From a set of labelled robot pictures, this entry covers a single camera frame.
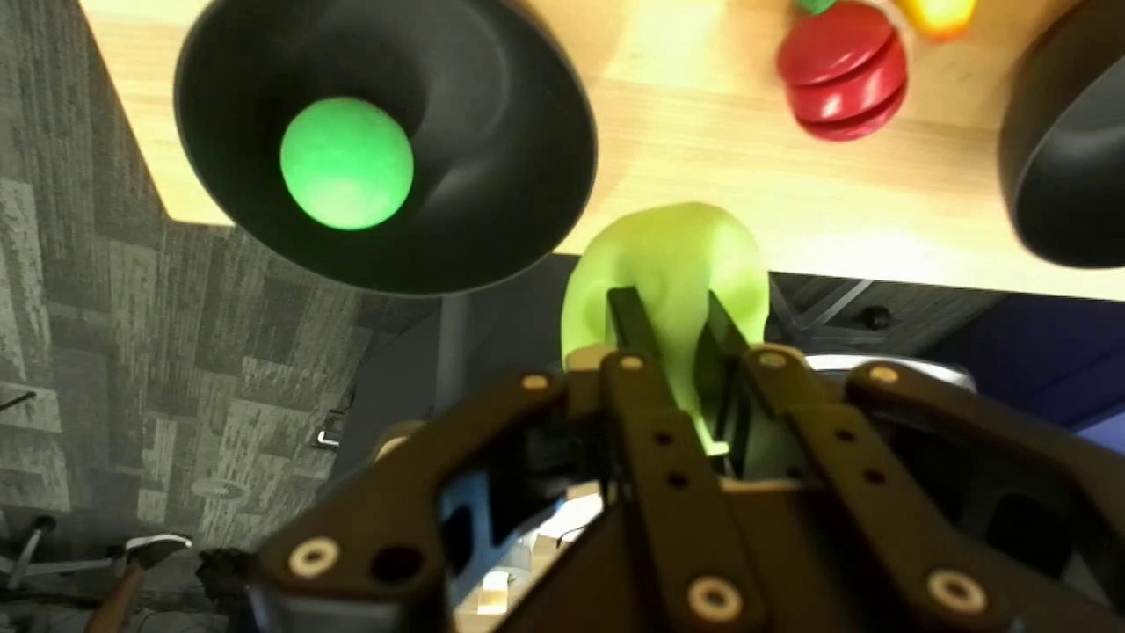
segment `black bowl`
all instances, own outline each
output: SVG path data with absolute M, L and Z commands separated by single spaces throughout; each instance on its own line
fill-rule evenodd
M 282 183 L 287 119 L 328 95 L 374 103 L 415 147 L 410 198 L 364 232 L 315 224 Z M 597 163 L 577 74 L 498 0 L 215 0 L 180 53 L 175 124 L 230 222 L 310 272 L 403 297 L 550 252 Z
M 999 165 L 1027 249 L 1068 266 L 1125 263 L 1121 0 L 1079 5 L 1024 55 Z

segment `wooden table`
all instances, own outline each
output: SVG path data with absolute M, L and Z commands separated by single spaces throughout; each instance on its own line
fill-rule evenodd
M 207 0 L 82 5 L 167 213 L 223 224 L 173 124 L 175 53 Z M 1125 299 L 1125 272 L 1031 257 L 999 195 L 1013 67 L 1068 8 L 979 0 L 966 39 L 910 41 L 891 126 L 819 145 L 792 124 L 774 74 L 792 0 L 532 0 L 601 126 L 597 185 L 561 252 L 617 213 L 708 199 L 758 236 L 774 272 Z

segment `gray carpet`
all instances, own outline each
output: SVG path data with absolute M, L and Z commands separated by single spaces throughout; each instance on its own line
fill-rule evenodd
M 230 229 L 173 224 L 72 0 L 0 0 L 0 541 L 146 528 L 254 544 L 331 470 L 310 435 L 383 304 Z

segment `lime green fruit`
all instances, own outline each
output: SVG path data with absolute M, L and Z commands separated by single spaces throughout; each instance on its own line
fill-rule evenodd
M 758 262 L 758 245 L 733 213 L 708 204 L 676 204 L 617 217 L 594 236 L 570 276 L 561 299 L 561 359 L 614 344 L 605 297 L 629 284 L 638 293 L 652 325 L 676 403 L 698 424 L 692 365 L 708 293 L 724 304 L 747 344 L 758 344 L 765 333 L 769 272 Z
M 311 222 L 363 232 L 406 199 L 415 151 L 383 110 L 363 99 L 318 99 L 282 137 L 282 181 Z

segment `green ball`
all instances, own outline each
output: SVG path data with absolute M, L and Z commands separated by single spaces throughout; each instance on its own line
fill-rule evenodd
M 406 199 L 415 151 L 383 110 L 363 99 L 318 99 L 285 126 L 282 181 L 311 222 L 363 232 Z

